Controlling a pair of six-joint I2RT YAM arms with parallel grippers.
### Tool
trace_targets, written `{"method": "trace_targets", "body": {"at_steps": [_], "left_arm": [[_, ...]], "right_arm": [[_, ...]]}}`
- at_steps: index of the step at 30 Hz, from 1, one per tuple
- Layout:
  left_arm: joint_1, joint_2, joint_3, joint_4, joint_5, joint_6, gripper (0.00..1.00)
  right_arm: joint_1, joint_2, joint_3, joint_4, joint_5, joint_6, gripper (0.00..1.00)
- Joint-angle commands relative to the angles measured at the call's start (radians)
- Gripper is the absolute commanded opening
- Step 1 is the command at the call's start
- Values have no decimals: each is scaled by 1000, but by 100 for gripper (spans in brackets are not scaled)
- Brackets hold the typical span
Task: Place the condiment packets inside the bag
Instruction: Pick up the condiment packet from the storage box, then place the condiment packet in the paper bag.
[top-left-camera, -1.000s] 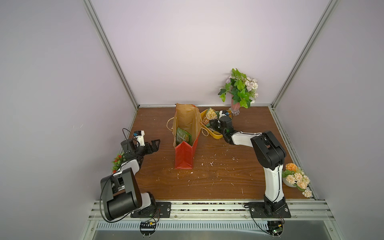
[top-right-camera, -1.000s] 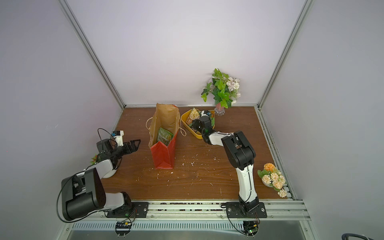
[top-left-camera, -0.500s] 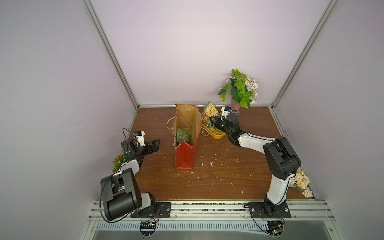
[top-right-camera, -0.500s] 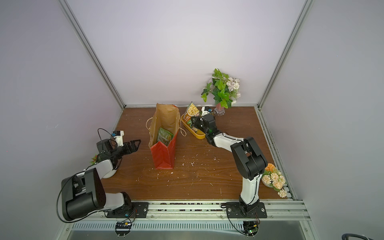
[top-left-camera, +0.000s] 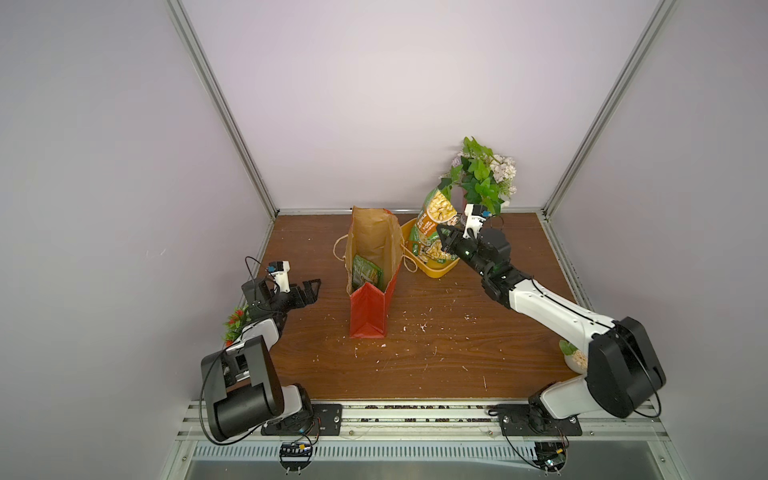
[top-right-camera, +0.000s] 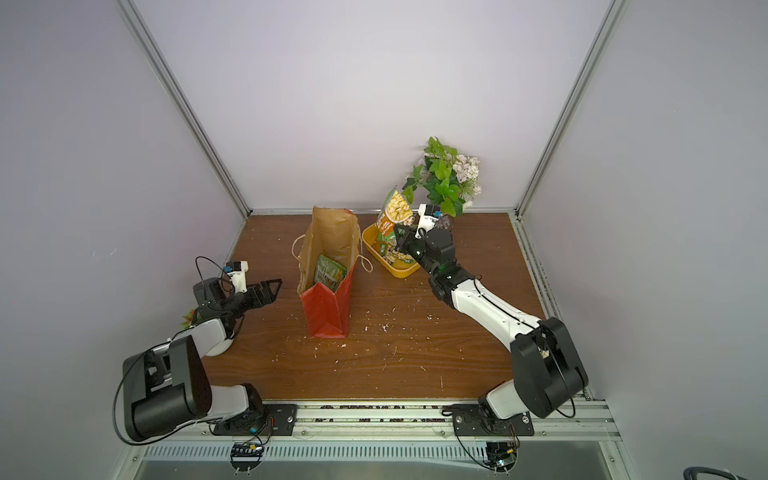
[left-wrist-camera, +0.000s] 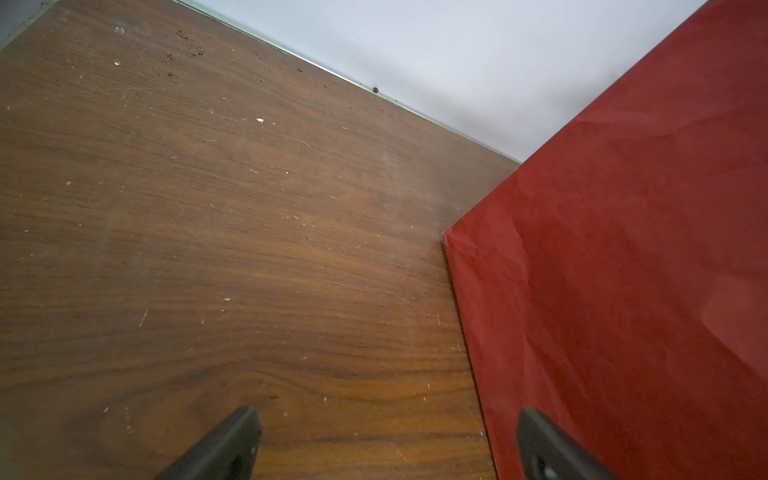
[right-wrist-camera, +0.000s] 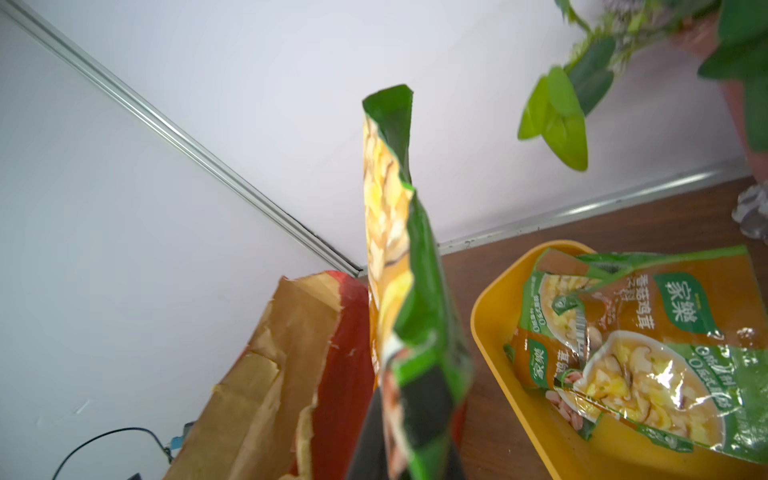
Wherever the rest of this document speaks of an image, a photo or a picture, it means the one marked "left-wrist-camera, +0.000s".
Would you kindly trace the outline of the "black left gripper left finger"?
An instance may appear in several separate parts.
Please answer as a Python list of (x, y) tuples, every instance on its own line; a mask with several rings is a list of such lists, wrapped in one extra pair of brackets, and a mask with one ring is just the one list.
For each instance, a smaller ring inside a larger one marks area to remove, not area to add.
[(157, 480), (248, 480), (256, 462), (261, 425), (254, 406), (233, 411), (157, 476)]

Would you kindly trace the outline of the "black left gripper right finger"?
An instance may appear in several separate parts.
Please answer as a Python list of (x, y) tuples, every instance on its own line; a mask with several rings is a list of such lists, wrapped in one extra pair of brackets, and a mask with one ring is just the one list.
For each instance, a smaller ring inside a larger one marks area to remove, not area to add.
[(535, 408), (521, 409), (516, 442), (528, 480), (618, 479), (554, 421)]

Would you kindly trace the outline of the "red paper bag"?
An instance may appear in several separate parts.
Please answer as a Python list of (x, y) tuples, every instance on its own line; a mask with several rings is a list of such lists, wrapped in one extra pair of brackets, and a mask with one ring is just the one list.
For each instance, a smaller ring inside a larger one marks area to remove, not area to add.
[(497, 475), (767, 475), (767, 5), (709, 1), (443, 237)]

